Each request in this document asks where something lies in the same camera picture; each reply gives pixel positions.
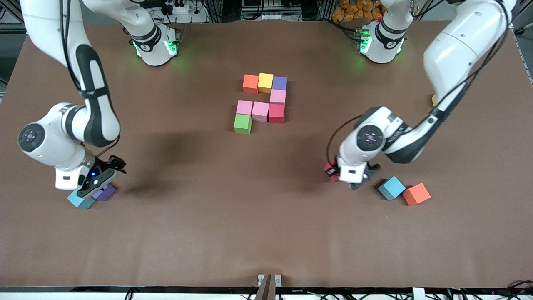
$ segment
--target brown tabletop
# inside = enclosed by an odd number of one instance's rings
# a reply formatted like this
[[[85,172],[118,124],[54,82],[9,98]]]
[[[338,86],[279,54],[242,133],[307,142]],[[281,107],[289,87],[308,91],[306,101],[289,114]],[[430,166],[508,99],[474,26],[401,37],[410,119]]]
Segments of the brown tabletop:
[[[76,209],[19,130],[81,103],[63,66],[27,40],[0,106],[0,285],[501,287],[533,269],[533,90],[510,36],[414,163],[360,190],[330,183],[341,123],[387,105],[411,125],[431,109],[422,54],[443,22],[415,22],[390,64],[356,54],[327,23],[191,25],[180,55],[145,65],[120,26],[90,26],[122,125],[127,175]],[[289,78],[287,123],[232,132],[245,73]],[[342,131],[332,153],[349,132]],[[375,188],[397,176],[432,198],[409,207]]]

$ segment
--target orange block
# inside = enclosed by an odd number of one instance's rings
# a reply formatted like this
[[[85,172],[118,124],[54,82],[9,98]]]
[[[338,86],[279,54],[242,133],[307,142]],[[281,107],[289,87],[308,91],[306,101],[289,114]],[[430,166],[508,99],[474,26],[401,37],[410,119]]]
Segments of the orange block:
[[[250,94],[259,94],[257,85],[259,84],[259,76],[244,74],[243,91]]]
[[[406,189],[402,195],[408,205],[417,205],[431,198],[423,183],[419,183]]]

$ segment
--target purple cube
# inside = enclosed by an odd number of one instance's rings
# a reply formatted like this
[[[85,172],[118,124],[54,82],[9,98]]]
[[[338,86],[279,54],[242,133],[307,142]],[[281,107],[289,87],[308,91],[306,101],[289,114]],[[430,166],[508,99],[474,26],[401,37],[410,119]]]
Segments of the purple cube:
[[[95,198],[97,201],[107,201],[113,192],[115,192],[115,188],[108,184],[101,188],[98,192],[94,193],[93,198]]]
[[[287,77],[278,77],[274,76],[272,80],[272,89],[273,90],[287,90]]]

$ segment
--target green cube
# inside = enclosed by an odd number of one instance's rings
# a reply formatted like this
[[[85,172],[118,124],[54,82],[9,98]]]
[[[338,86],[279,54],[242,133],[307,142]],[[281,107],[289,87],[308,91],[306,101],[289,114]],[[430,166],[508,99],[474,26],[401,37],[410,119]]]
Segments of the green cube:
[[[252,118],[249,115],[236,114],[233,129],[236,133],[249,135],[252,130]]]

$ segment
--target yellow cube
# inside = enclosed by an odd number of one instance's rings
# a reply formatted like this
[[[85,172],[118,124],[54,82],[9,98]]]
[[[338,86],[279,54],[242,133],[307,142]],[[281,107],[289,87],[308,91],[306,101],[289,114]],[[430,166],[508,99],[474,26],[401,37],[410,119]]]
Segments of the yellow cube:
[[[274,80],[273,74],[259,73],[259,84],[257,84],[257,89],[259,93],[269,93],[272,90],[272,81]]]

